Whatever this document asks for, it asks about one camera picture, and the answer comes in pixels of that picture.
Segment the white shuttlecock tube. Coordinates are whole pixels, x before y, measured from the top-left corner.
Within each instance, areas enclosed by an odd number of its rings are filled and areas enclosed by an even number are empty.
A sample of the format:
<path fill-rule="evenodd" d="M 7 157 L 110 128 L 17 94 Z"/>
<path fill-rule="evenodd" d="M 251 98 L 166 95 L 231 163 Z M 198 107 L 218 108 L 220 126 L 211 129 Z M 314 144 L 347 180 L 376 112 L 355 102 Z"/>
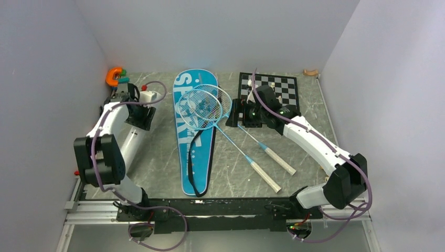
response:
<path fill-rule="evenodd" d="M 157 111 L 159 105 L 160 102 L 144 106 L 146 107 L 153 106 L 156 108 Z M 125 163 L 125 174 L 128 174 L 128 172 L 131 170 L 131 166 L 138 152 L 138 149 L 141 146 L 142 141 L 145 139 L 145 135 L 148 132 L 149 131 L 145 131 L 134 126 L 130 127 L 129 132 L 120 147 L 121 154 L 123 156 Z"/>

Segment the blue racket bag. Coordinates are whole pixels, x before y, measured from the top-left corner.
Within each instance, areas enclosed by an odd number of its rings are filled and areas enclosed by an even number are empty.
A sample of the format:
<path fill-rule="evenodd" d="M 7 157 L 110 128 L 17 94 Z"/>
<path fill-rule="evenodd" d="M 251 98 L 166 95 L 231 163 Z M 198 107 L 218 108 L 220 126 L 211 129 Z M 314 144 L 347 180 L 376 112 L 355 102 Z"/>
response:
<path fill-rule="evenodd" d="M 180 97 L 199 84 L 218 86 L 216 76 L 205 69 L 189 69 L 180 72 L 173 83 L 173 107 L 177 149 L 184 194 L 202 197 L 209 186 L 216 129 L 199 132 L 190 128 L 176 111 Z"/>

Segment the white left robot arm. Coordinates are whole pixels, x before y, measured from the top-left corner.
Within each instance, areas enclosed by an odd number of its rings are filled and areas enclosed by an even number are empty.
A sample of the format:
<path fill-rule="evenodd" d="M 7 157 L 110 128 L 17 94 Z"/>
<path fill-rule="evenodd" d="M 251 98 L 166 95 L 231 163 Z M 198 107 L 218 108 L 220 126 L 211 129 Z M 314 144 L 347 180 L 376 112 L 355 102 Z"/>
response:
<path fill-rule="evenodd" d="M 83 183 L 111 192 L 128 206 L 130 214 L 142 221 L 151 206 L 145 190 L 127 175 L 144 135 L 151 128 L 159 102 L 166 94 L 119 84 L 106 98 L 93 129 L 73 143 L 80 179 Z"/>

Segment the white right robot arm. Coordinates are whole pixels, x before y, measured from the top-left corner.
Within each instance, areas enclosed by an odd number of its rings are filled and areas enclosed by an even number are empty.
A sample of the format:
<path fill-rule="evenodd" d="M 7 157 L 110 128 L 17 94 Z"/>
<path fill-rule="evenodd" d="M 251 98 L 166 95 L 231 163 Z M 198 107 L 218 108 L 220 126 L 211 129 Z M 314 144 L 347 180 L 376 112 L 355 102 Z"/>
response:
<path fill-rule="evenodd" d="M 295 142 L 324 169 L 328 180 L 306 186 L 292 195 L 289 204 L 292 216 L 301 218 L 312 207 L 332 205 L 344 209 L 355 198 L 369 189 L 366 158 L 351 155 L 320 134 L 301 114 L 298 106 L 283 105 L 274 90 L 258 86 L 251 92 L 253 99 L 233 99 L 227 126 L 239 122 L 248 128 L 267 127 Z"/>

